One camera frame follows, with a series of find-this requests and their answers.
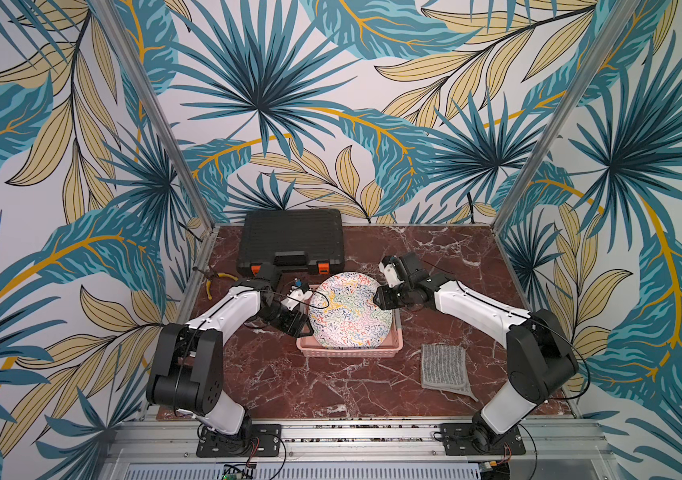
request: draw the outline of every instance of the black toolbox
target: black toolbox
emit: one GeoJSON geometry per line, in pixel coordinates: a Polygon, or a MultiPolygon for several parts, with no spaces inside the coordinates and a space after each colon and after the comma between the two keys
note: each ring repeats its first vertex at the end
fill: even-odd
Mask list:
{"type": "Polygon", "coordinates": [[[331,209],[249,212],[240,240],[237,272],[253,276],[266,262],[283,272],[342,272],[341,213],[331,209]]]}

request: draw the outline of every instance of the red marble tabletop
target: red marble tabletop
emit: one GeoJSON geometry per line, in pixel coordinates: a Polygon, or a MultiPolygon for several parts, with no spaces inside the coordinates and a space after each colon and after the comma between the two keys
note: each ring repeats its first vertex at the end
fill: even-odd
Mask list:
{"type": "MultiPolygon", "coordinates": [[[[236,275],[242,227],[222,226],[211,269],[236,275]]],[[[378,263],[386,254],[415,251],[423,260],[452,272],[472,289],[522,306],[512,277],[487,226],[345,226],[345,270],[383,282],[378,263]]],[[[284,274],[321,283],[326,276],[284,274]]],[[[209,309],[231,280],[201,289],[193,315],[209,309]]],[[[240,328],[224,350],[224,389],[254,418],[362,416],[469,416],[506,381],[506,351],[485,333],[432,310],[401,310],[404,348],[391,359],[306,358],[296,340],[270,327],[240,328]],[[471,390],[479,399],[421,388],[421,346],[458,345],[466,350],[471,390]]],[[[534,414],[569,414],[567,402],[549,400],[534,414]]],[[[161,408],[157,419],[176,419],[161,408]]]]}

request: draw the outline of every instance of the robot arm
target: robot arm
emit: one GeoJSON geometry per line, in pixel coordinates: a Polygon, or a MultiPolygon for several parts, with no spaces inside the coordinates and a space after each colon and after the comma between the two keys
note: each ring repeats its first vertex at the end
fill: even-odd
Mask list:
{"type": "Polygon", "coordinates": [[[532,313],[475,292],[447,274],[430,275],[413,253],[387,256],[379,269],[387,285],[373,301],[383,310],[426,305],[488,334],[507,350],[507,381],[472,419],[471,435],[481,451],[501,442],[524,417],[578,371],[557,317],[532,313]]]}
{"type": "Polygon", "coordinates": [[[157,340],[146,386],[149,402],[191,414],[224,436],[248,436],[245,408],[223,391],[223,346],[240,326],[258,315],[266,323],[296,338],[313,335],[309,318],[297,310],[311,296],[308,286],[285,300],[274,299],[279,269],[262,264],[258,276],[236,282],[207,312],[183,325],[165,325],[157,340]],[[193,366],[178,359],[195,357],[193,366]]]}

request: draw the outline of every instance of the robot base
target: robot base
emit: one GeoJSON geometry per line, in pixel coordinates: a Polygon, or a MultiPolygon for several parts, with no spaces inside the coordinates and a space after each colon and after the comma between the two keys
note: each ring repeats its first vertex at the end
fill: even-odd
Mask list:
{"type": "Polygon", "coordinates": [[[526,447],[522,443],[520,431],[517,427],[509,430],[498,441],[491,444],[487,450],[481,450],[472,441],[473,434],[478,429],[473,423],[442,423],[439,432],[442,435],[442,446],[445,447],[447,456],[480,456],[498,455],[504,457],[508,452],[504,451],[504,445],[511,449],[511,454],[524,455],[526,447]]]}
{"type": "Polygon", "coordinates": [[[231,458],[250,456],[253,446],[258,450],[253,457],[279,456],[279,434],[283,427],[278,423],[257,424],[253,426],[249,438],[225,436],[202,427],[197,456],[201,458],[231,458]]]}

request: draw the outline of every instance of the plastic basket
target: plastic basket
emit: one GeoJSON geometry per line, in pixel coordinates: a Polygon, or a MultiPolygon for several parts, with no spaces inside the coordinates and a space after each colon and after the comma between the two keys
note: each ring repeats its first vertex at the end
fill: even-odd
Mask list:
{"type": "Polygon", "coordinates": [[[304,356],[327,357],[327,358],[347,358],[347,359],[369,359],[384,358],[390,359],[403,349],[403,326],[399,319],[399,310],[394,311],[392,319],[392,330],[386,336],[381,345],[374,349],[327,349],[320,345],[314,336],[305,336],[296,339],[296,346],[304,356]]]}

